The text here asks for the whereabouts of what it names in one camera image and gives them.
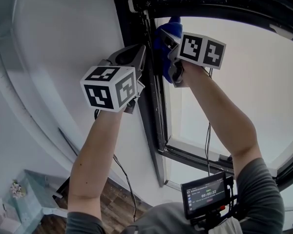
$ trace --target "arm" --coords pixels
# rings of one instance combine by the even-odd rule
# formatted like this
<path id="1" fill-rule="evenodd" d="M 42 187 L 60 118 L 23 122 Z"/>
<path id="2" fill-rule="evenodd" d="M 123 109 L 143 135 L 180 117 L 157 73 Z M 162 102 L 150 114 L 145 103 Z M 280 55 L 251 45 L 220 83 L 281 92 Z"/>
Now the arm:
<path id="1" fill-rule="evenodd" d="M 185 70 L 183 79 L 218 138 L 231 153 L 237 178 L 249 162 L 261 157 L 254 125 L 202 68 L 187 61 L 182 64 Z"/>
<path id="2" fill-rule="evenodd" d="M 101 219 L 100 195 L 111 167 L 123 112 L 101 111 L 71 172 L 68 211 Z"/>

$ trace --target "wire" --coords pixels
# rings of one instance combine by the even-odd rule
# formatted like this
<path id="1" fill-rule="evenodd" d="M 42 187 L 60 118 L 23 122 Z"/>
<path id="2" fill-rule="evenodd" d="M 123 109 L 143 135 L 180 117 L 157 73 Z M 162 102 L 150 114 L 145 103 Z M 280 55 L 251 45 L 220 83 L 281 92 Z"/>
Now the wire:
<path id="1" fill-rule="evenodd" d="M 99 109 L 96 109 L 94 111 L 94 119 L 96 120 L 97 117 L 99 116 L 99 113 L 100 113 L 100 110 Z M 122 169 L 123 173 L 125 174 L 126 176 L 126 179 L 127 179 L 127 183 L 128 183 L 128 186 L 130 188 L 130 194 L 131 194 L 131 199 L 133 201 L 133 205 L 134 205 L 134 213 L 133 213 L 133 221 L 135 222 L 136 221 L 136 213 L 137 213 L 137 203 L 136 203 L 136 198 L 135 198 L 135 195 L 132 191 L 132 188 L 131 188 L 131 184 L 130 184 L 130 181 L 129 181 L 129 178 L 128 178 L 128 175 L 127 173 L 125 172 L 125 170 L 123 169 L 122 165 L 120 164 L 119 160 L 117 159 L 116 155 L 114 154 L 113 155 L 113 159 L 115 160 L 116 164 L 118 164 L 120 166 L 120 168 Z"/>
<path id="2" fill-rule="evenodd" d="M 135 221 L 136 221 L 136 213 L 137 213 L 137 203 L 136 203 L 135 195 L 133 194 L 133 191 L 132 191 L 132 188 L 131 188 L 131 184 L 130 184 L 130 181 L 129 181 L 128 175 L 127 175 L 127 173 L 125 172 L 125 170 L 123 169 L 123 167 L 122 167 L 122 165 L 120 164 L 120 162 L 118 161 L 116 155 L 113 156 L 113 159 L 115 160 L 116 164 L 118 164 L 118 165 L 120 166 L 120 168 L 122 169 L 123 173 L 124 173 L 125 176 L 126 176 L 127 183 L 128 183 L 129 188 L 130 188 L 131 199 L 132 199 L 132 201 L 133 201 L 133 205 L 134 205 L 134 208 L 135 208 L 135 211 L 134 211 L 134 213 L 133 213 L 133 221 L 135 222 Z"/>
<path id="3" fill-rule="evenodd" d="M 210 68 L 209 72 L 206 71 L 206 69 L 204 67 L 202 67 L 203 70 L 209 75 L 209 77 L 211 78 L 212 74 L 213 74 L 213 69 Z M 210 176 L 210 170 L 209 170 L 209 143 L 210 143 L 210 135 L 211 135 L 211 125 L 209 122 L 209 127 L 207 129 L 207 133 L 206 133 L 206 140 L 205 140 L 205 155 L 206 155 L 206 160 L 207 160 L 207 172 Z"/>
<path id="4" fill-rule="evenodd" d="M 231 197 L 230 197 L 230 201 L 229 201 L 229 212 L 231 211 Z"/>
<path id="5" fill-rule="evenodd" d="M 233 197 L 233 185 L 232 185 L 232 187 L 230 187 L 230 189 L 231 189 L 231 197 Z M 233 205 L 234 205 L 234 200 L 232 200 L 231 201 L 231 210 L 233 209 Z"/>

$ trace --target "black window frame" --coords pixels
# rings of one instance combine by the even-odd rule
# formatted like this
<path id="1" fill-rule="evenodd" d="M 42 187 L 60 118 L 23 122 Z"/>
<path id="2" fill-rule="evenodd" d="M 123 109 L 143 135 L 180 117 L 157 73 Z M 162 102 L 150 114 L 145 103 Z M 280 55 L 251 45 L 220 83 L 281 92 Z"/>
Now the black window frame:
<path id="1" fill-rule="evenodd" d="M 129 10 L 128 0 L 114 0 L 124 45 L 146 45 L 142 83 L 146 86 L 138 101 L 150 154 L 160 186 L 165 184 L 163 157 L 207 171 L 206 158 L 169 146 L 165 90 L 162 68 L 152 49 L 155 19 L 171 16 L 211 17 L 234 20 L 274 31 L 270 24 L 293 34 L 293 0 L 132 0 L 137 13 Z M 210 161 L 211 173 L 233 175 L 230 157 L 220 155 Z M 293 184 L 293 157 L 274 177 L 280 191 Z"/>

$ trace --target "white box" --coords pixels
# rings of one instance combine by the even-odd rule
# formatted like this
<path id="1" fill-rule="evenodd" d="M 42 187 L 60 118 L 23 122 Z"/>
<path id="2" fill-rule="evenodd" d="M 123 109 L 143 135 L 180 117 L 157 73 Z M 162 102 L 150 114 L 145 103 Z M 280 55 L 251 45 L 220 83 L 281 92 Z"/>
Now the white box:
<path id="1" fill-rule="evenodd" d="M 182 32 L 177 58 L 196 65 L 220 69 L 226 45 L 213 38 Z"/>
<path id="2" fill-rule="evenodd" d="M 137 95 L 134 67 L 93 66 L 80 81 L 88 105 L 118 112 Z"/>
<path id="3" fill-rule="evenodd" d="M 14 233 L 21 226 L 15 208 L 0 199 L 0 229 Z"/>

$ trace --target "light blue table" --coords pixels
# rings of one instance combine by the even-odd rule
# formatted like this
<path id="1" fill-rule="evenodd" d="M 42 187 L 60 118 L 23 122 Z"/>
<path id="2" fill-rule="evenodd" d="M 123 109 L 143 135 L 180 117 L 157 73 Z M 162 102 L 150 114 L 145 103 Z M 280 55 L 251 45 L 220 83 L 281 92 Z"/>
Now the light blue table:
<path id="1" fill-rule="evenodd" d="M 21 220 L 21 226 L 15 234 L 32 234 L 44 215 L 55 214 L 67 217 L 67 210 L 59 208 L 52 195 L 62 197 L 49 187 L 47 176 L 24 170 L 17 177 L 17 181 L 26 189 L 26 195 L 15 199 L 9 192 L 3 198 L 5 202 L 14 206 Z"/>

